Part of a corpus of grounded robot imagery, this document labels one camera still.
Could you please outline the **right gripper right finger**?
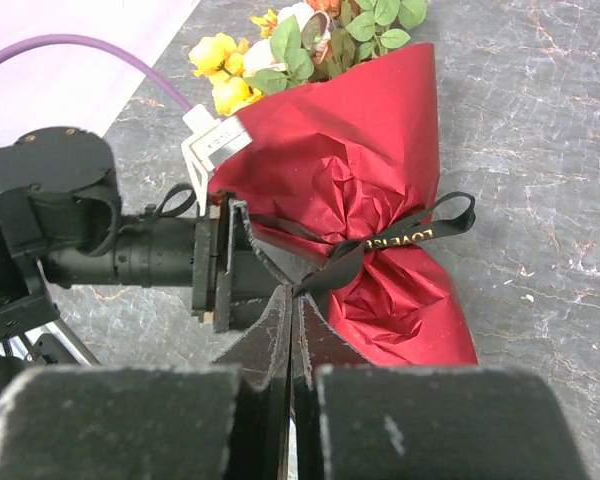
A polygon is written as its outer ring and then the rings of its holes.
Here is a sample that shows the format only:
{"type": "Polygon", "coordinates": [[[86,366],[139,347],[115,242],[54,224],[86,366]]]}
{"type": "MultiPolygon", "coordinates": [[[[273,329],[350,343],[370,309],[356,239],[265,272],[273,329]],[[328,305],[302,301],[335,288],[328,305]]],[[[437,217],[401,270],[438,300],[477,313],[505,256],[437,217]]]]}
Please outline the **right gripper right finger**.
{"type": "Polygon", "coordinates": [[[296,427],[298,477],[322,479],[316,371],[322,365],[367,365],[369,361],[329,325],[312,296],[294,299],[291,320],[291,414],[296,427]]]}

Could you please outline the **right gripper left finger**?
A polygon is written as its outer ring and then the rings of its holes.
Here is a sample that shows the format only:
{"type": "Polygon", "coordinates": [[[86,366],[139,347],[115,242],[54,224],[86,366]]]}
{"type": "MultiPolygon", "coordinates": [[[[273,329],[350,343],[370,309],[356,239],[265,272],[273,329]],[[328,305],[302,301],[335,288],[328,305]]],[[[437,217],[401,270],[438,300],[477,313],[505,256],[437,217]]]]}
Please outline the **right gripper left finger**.
{"type": "Polygon", "coordinates": [[[259,320],[214,361],[240,373],[227,479],[287,477],[291,317],[291,289],[279,286],[259,320]]]}

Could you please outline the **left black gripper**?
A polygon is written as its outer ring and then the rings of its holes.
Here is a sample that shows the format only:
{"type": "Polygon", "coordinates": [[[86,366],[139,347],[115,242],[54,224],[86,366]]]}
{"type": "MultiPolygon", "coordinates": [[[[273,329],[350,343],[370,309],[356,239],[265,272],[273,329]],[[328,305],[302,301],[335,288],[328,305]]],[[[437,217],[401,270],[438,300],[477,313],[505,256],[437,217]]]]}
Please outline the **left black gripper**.
{"type": "Polygon", "coordinates": [[[267,300],[292,284],[256,238],[247,203],[227,191],[212,194],[196,218],[193,247],[191,315],[214,333],[229,331],[230,283],[234,300],[267,300]]]}

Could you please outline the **flower bouquet red paper wrap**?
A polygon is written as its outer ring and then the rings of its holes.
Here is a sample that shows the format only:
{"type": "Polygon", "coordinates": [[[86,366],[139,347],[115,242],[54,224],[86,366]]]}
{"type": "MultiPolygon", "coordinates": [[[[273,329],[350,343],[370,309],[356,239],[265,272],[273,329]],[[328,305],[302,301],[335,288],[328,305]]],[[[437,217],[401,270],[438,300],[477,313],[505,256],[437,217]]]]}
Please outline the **flower bouquet red paper wrap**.
{"type": "MultiPolygon", "coordinates": [[[[212,193],[274,195],[325,245],[267,229],[327,260],[332,244],[378,233],[440,196],[435,50],[411,44],[395,2],[306,1],[256,19],[263,39],[202,38],[189,58],[216,111],[252,138],[212,193]]],[[[382,366],[471,365],[474,344],[446,271],[413,246],[370,251],[348,286],[325,292],[331,326],[382,366]]]]}

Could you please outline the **black ribbon gold lettering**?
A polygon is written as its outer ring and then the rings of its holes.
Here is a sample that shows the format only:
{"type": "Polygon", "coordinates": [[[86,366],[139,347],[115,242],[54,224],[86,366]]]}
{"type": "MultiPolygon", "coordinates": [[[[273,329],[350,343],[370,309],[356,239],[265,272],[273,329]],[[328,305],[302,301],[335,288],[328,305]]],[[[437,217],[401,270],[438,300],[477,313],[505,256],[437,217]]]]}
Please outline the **black ribbon gold lettering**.
{"type": "MultiPolygon", "coordinates": [[[[252,221],[267,229],[281,231],[309,242],[321,245],[327,243],[321,235],[309,229],[304,223],[285,217],[284,214],[288,209],[280,204],[279,197],[246,193],[241,193],[240,196],[256,203],[256,211],[250,215],[252,221]]],[[[342,289],[357,277],[363,267],[366,253],[387,248],[408,247],[419,242],[460,235],[469,231],[475,220],[475,197],[460,191],[448,193],[430,207],[412,215],[402,216],[378,233],[332,244],[326,262],[293,287],[293,296],[342,289]],[[441,204],[456,198],[465,198],[469,201],[468,207],[461,214],[451,219],[432,222],[427,220],[441,204]]]]}

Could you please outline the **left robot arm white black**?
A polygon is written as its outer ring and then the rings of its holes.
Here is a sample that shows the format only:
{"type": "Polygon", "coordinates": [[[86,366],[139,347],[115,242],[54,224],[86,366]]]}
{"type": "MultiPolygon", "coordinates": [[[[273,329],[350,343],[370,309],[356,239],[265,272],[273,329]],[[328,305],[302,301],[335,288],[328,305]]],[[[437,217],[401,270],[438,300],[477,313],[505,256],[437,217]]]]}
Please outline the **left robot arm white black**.
{"type": "Polygon", "coordinates": [[[0,148],[0,343],[60,317],[49,285],[190,288],[191,313],[215,332],[244,330],[287,276],[257,245],[233,194],[209,209],[188,183],[182,202],[122,211],[115,160],[99,136],[69,127],[0,148]]]}

